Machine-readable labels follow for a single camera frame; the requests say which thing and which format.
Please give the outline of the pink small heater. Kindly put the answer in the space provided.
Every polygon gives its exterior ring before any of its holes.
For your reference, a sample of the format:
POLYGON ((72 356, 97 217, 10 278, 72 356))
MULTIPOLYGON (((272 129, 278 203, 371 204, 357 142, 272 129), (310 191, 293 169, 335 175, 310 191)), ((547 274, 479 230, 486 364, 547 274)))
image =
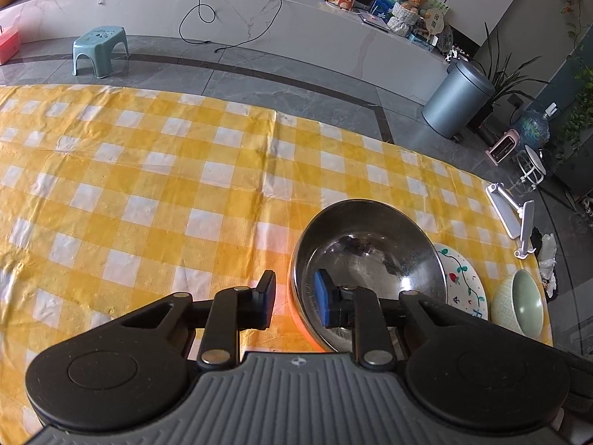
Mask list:
POLYGON ((517 131, 511 129, 506 131, 489 149, 486 155, 496 166, 501 164, 508 157, 520 142, 517 131))

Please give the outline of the tall potted plant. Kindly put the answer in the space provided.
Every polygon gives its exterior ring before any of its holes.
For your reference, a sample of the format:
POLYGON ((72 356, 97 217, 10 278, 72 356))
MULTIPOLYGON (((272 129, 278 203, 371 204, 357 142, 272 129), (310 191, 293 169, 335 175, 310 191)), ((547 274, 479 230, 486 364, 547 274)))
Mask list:
POLYGON ((487 63, 480 62, 476 58, 473 58, 471 62, 476 65, 478 71, 494 87, 494 93, 487 99, 487 102, 477 111, 476 115, 468 124, 469 130, 476 134, 481 132, 484 123, 494 112, 494 105, 504 96, 516 93, 528 100, 535 99, 528 92, 519 89, 522 83, 539 82, 545 85, 548 83, 545 79, 533 78, 525 73, 525 69, 540 60, 542 55, 534 56, 516 68, 511 68, 511 57, 513 54, 510 52, 505 58, 501 57, 501 38, 498 35, 497 28, 490 31, 487 24, 484 24, 484 29, 487 34, 487 63))

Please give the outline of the green picture book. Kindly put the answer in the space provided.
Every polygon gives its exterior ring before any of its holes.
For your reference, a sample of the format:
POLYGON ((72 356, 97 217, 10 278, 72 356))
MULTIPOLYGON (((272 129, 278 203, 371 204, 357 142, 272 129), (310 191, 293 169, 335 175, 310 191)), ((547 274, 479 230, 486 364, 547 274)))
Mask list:
MULTIPOLYGON (((410 33, 429 35, 423 17, 418 17, 414 23, 406 23, 400 21, 392 15, 392 9, 396 4, 396 0, 374 0, 371 6, 371 14, 381 20, 387 25, 388 30, 400 36, 407 36, 410 33)), ((449 7, 439 0, 428 0, 424 5, 426 9, 439 8, 445 19, 445 15, 449 7)))

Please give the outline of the light blue plastic stool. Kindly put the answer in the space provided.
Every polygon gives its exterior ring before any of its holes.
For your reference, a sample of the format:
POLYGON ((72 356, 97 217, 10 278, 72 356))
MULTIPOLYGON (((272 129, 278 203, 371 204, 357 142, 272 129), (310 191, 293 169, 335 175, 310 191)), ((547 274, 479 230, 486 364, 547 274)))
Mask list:
POLYGON ((117 44, 123 44, 126 58, 130 57, 127 34, 124 27, 101 26, 89 30, 72 44, 72 74, 77 75, 77 61, 81 56, 92 62, 96 78, 106 78, 113 72, 112 52, 117 44))

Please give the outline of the yellow checkered tablecloth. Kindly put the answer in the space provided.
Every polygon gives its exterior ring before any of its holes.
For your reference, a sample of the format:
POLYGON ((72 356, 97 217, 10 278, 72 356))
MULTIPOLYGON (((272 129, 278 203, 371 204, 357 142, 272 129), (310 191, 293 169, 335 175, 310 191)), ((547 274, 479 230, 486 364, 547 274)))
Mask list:
POLYGON ((519 260, 487 184, 430 157, 272 109, 148 89, 1 90, 1 440, 39 427, 33 357, 173 291, 210 299, 276 274, 266 332, 246 350, 313 352, 289 293, 302 230, 373 199, 476 270, 488 296, 519 260))

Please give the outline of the white round side stand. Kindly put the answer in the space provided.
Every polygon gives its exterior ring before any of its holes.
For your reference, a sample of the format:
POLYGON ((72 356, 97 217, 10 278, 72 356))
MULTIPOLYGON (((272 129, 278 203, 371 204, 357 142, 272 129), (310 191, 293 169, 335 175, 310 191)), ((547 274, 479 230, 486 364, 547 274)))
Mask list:
POLYGON ((546 168, 540 155, 530 146, 524 145, 511 161, 519 168, 519 178, 511 184, 516 195, 526 195, 535 191, 546 178, 546 168))

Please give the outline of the grey metal trash can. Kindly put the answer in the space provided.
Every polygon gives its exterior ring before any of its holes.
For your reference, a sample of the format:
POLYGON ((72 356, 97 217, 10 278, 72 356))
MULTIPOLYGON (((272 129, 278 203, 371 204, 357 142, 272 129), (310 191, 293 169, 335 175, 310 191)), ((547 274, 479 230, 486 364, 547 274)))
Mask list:
POLYGON ((423 107, 424 122, 445 139, 458 142, 460 132, 494 95, 494 86, 474 65, 463 60, 447 68, 447 77, 423 107))

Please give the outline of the white fruity painted plate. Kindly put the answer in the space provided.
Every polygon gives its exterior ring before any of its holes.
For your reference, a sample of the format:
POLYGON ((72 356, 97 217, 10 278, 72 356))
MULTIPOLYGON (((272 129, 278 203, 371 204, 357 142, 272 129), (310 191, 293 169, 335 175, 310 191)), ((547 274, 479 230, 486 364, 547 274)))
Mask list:
POLYGON ((487 294, 469 261, 448 245, 435 243, 447 284, 447 303, 479 319, 488 320, 487 294))

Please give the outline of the green ceramic bowl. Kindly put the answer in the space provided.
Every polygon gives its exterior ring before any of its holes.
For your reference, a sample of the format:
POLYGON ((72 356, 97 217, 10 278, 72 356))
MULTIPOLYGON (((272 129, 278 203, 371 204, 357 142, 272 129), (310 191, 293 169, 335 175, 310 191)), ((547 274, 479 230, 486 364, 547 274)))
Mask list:
POLYGON ((524 269, 509 277, 490 304, 490 320, 514 333, 536 340, 544 326, 539 287, 524 269))

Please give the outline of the blue water bottle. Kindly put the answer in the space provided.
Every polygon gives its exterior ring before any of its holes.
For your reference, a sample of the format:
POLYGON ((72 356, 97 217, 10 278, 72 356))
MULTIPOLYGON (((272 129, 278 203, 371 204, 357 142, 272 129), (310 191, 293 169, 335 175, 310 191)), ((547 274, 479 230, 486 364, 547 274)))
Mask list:
POLYGON ((519 134, 520 142, 533 150, 540 150, 550 140, 550 118, 558 111, 556 102, 552 102, 544 111, 527 109, 513 125, 519 134))

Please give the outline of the orange steel bowl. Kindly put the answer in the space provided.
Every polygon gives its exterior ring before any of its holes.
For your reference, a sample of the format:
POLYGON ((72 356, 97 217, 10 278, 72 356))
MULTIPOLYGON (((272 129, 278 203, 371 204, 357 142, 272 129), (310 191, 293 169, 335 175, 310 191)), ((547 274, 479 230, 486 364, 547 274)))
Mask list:
POLYGON ((323 349, 347 352, 350 330, 326 329, 319 321, 314 275, 320 268, 337 285, 368 287, 380 299, 416 290, 447 301, 443 266, 429 237, 382 202, 348 199, 326 207, 305 227, 291 258, 289 288, 302 324, 323 349))

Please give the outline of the round paper fan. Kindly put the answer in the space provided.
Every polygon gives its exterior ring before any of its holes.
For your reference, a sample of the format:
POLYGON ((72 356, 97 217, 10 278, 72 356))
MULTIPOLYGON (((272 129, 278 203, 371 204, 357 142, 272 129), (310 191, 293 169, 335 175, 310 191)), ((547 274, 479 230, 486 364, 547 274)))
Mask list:
POLYGON ((426 30, 429 35, 441 34, 445 27, 445 19, 439 8, 429 8, 423 14, 426 30))

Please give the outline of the red box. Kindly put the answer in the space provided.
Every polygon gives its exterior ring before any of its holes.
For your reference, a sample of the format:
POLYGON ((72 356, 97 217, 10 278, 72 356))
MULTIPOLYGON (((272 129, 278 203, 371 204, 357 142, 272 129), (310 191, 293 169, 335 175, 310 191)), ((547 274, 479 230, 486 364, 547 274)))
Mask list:
POLYGON ((20 35, 17 27, 2 27, 0 33, 0 65, 5 65, 20 51, 20 35))

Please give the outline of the white phone stand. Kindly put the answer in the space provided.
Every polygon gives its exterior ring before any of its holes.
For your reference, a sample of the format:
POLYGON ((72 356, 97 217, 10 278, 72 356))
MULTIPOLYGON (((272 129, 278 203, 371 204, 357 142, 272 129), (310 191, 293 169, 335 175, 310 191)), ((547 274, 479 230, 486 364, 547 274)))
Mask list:
POLYGON ((493 183, 487 185, 484 190, 490 204, 494 206, 498 219, 503 223, 511 240, 518 241, 518 248, 514 251, 514 256, 524 260, 535 252, 531 243, 531 235, 534 228, 535 219, 535 201, 527 200, 524 203, 518 203, 514 200, 511 193, 504 188, 503 183, 493 183))

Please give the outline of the white marble tv cabinet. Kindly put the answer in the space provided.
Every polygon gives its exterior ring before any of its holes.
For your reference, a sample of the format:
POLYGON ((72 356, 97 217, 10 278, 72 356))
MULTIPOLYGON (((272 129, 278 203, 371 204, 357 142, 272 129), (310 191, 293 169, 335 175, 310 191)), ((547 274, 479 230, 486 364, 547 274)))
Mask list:
POLYGON ((1 12, 24 42, 117 25, 143 36, 210 40, 316 65, 425 103, 445 61, 324 0, 19 0, 1 12))

